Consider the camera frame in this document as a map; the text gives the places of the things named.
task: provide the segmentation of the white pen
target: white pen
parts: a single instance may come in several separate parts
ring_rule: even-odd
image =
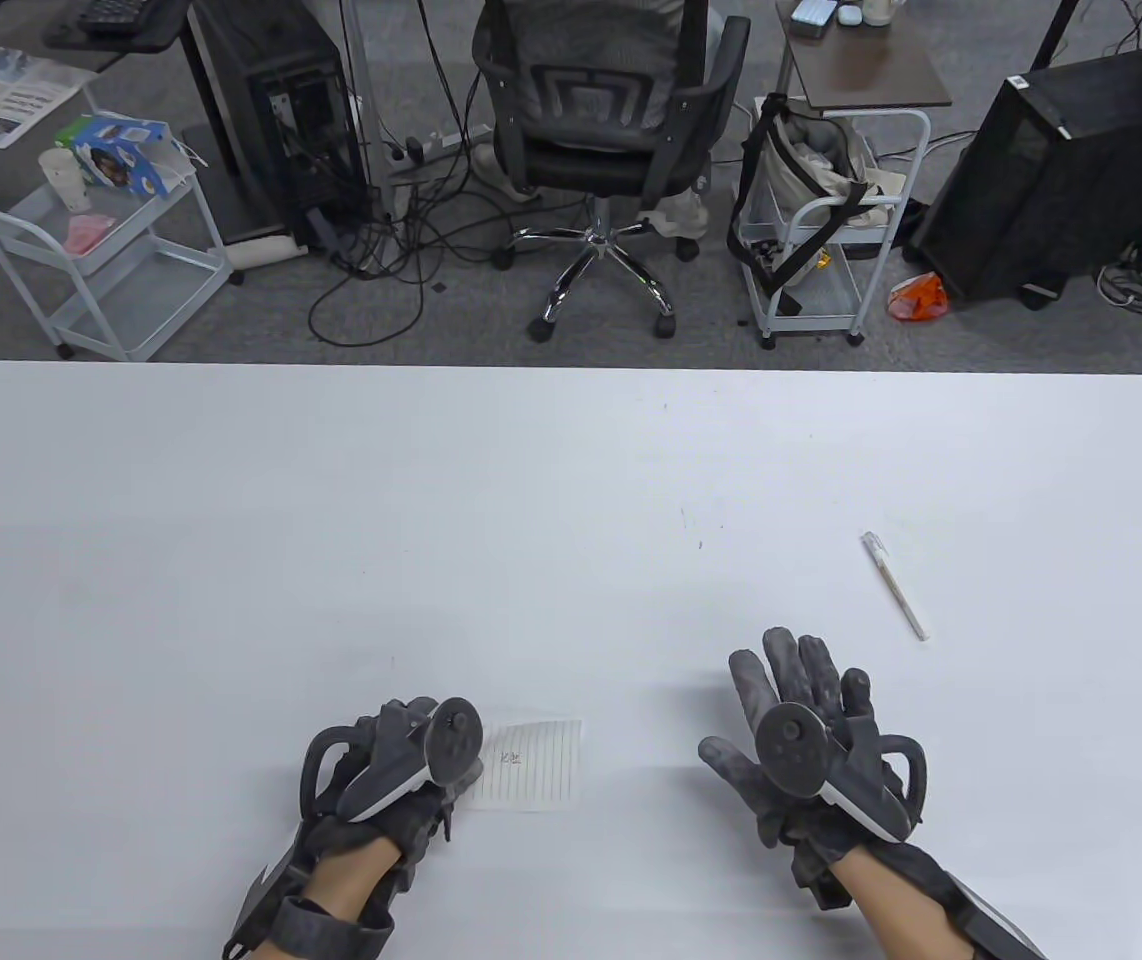
[[[886,581],[886,586],[891,588],[891,594],[895,596],[895,603],[900,604],[900,611],[904,613],[904,618],[909,621],[909,626],[912,627],[914,634],[918,635],[919,640],[926,640],[927,628],[922,626],[918,614],[912,612],[909,598],[904,596],[904,588],[895,580],[895,573],[891,572],[891,558],[887,556],[887,548],[883,547],[882,540],[872,531],[864,532],[864,535],[860,538],[860,543],[864,544],[869,557],[872,557],[872,563],[876,564],[878,573]]]

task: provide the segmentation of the paper note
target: paper note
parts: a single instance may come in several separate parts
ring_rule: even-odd
[[[461,806],[474,810],[565,810],[580,796],[580,721],[514,723],[483,740],[483,776]]]

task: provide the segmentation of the chair base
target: chair base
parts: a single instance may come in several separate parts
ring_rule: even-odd
[[[571,293],[571,288],[576,281],[584,276],[594,260],[611,259],[620,264],[629,272],[633,279],[643,285],[645,291],[652,296],[659,305],[659,316],[656,317],[653,332],[659,339],[670,339],[677,332],[677,320],[673,316],[673,305],[668,295],[664,291],[664,285],[654,279],[652,273],[643,264],[632,256],[629,251],[620,247],[622,237],[636,237],[641,233],[648,233],[650,225],[646,223],[633,223],[627,227],[612,227],[611,201],[606,197],[595,197],[593,204],[593,221],[585,229],[570,227],[553,227],[548,229],[520,229],[508,239],[508,243],[499,248],[492,255],[492,264],[499,271],[507,271],[513,265],[513,252],[518,243],[525,241],[545,241],[552,243],[579,243],[580,255],[576,257],[571,265],[558,275],[557,282],[549,291],[548,300],[544,304],[544,310],[536,320],[526,324],[526,337],[536,342],[548,342],[553,338],[554,329],[557,324],[557,314],[561,310],[566,297]],[[684,251],[690,253],[690,247]]]

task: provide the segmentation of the cart wheel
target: cart wheel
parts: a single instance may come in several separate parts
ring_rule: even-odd
[[[548,342],[553,339],[553,324],[544,316],[534,317],[531,323],[526,324],[526,337],[536,342]]]
[[[504,271],[510,268],[513,259],[515,259],[516,256],[517,251],[513,250],[512,247],[498,247],[492,251],[492,266],[502,273]]]

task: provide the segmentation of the gray carpet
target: gray carpet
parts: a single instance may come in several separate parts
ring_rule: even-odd
[[[23,24],[26,0],[10,0],[10,17]],[[431,22],[457,95],[472,78],[469,41],[476,3],[429,0]],[[955,97],[951,108],[933,111],[938,134],[978,127],[1002,79],[1028,67],[1046,27],[1047,0],[909,0],[909,14],[928,38],[938,67]],[[726,14],[754,19],[749,63],[740,100],[764,92],[777,72],[781,35],[769,0],[723,0]],[[1127,32],[1119,0],[1087,0],[1070,29],[1061,59],[1101,53]],[[447,105],[431,72],[411,0],[364,0],[361,6],[373,60],[375,82],[385,116],[399,136],[447,129]],[[100,102],[123,113],[167,119],[175,128],[201,119],[198,97],[178,49],[160,56],[132,56],[99,81]],[[483,106],[481,113],[489,113]],[[56,118],[54,123],[62,122]],[[719,155],[737,153],[743,116],[732,128]],[[877,129],[876,145],[908,145],[908,131]],[[0,205],[32,189],[40,178],[33,158],[41,137],[31,137],[0,154]],[[931,200],[956,158],[942,148],[928,158],[915,193]],[[440,271],[440,292],[426,291],[424,320],[412,332],[370,349],[324,346],[305,326],[309,302],[335,273],[320,260],[299,260],[255,271],[241,288],[225,287],[175,336],[160,361],[305,362],[305,364],[461,364],[558,366],[777,368],[822,370],[992,370],[1142,372],[1142,317],[1112,310],[1087,280],[1070,285],[1059,305],[1034,314],[1015,302],[984,302],[932,324],[904,325],[882,307],[872,310],[864,346],[851,348],[841,337],[781,338],[777,350],[757,346],[753,330],[735,324],[749,315],[743,282],[721,242],[730,205],[730,177],[719,168],[711,199],[713,227],[703,255],[679,265],[667,243],[644,237],[634,250],[652,265],[679,307],[679,332],[669,342],[650,334],[653,308],[640,289],[606,264],[594,266],[558,317],[553,342],[528,342],[524,328],[533,316],[566,250],[521,257],[506,274],[485,265],[448,261]],[[461,201],[444,224],[488,212],[480,201]],[[539,221],[538,216],[526,218]],[[167,228],[176,239],[196,237],[192,211],[177,211]],[[478,229],[467,237],[490,247],[502,229]],[[53,271],[25,269],[47,306],[67,296],[67,284]],[[885,284],[910,271],[892,256]],[[368,338],[405,323],[416,291],[384,280],[349,283],[321,308],[319,323],[339,338]],[[0,358],[49,358],[53,352],[19,297],[0,271]]]

